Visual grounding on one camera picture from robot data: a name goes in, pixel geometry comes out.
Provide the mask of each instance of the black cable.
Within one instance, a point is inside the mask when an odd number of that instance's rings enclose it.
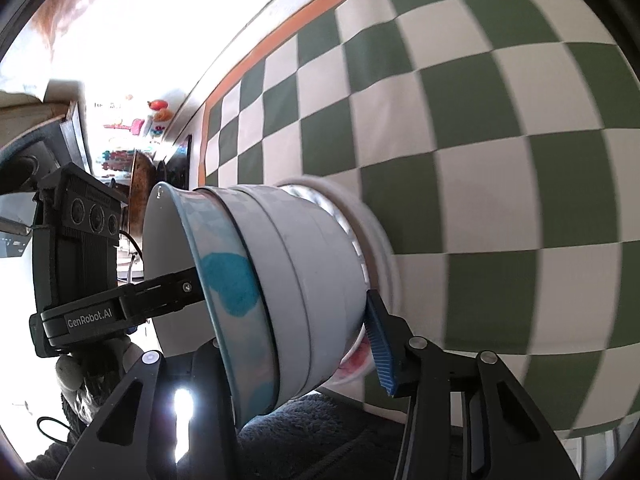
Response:
[[[46,436],[48,439],[53,440],[53,442],[55,442],[56,444],[62,444],[62,446],[68,446],[68,444],[65,441],[54,438],[50,434],[47,434],[42,430],[42,428],[40,427],[40,424],[43,423],[45,420],[49,420],[51,422],[57,422],[60,426],[62,426],[63,428],[67,428],[69,431],[71,431],[71,428],[68,425],[66,425],[64,422],[60,422],[59,420],[57,420],[56,418],[53,418],[52,416],[41,416],[36,421],[36,427],[38,428],[38,431],[41,434]]]
[[[138,247],[138,244],[136,243],[136,241],[133,239],[133,236],[131,236],[126,231],[123,231],[122,229],[120,229],[120,234],[124,235],[129,240],[129,242],[133,244],[133,246],[136,248],[136,251],[140,255],[140,259],[142,260],[142,251],[140,250],[140,247]]]

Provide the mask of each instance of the silver bolt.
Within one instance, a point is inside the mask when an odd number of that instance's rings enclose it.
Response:
[[[415,335],[409,339],[409,346],[416,350],[422,350],[423,348],[427,348],[427,340],[419,335]]]
[[[488,365],[495,365],[498,362],[498,356],[489,350],[485,350],[480,354],[480,360]]]
[[[160,358],[160,354],[155,350],[152,350],[151,352],[147,352],[142,356],[142,362],[145,365],[152,365],[153,363],[158,361],[159,358]]]

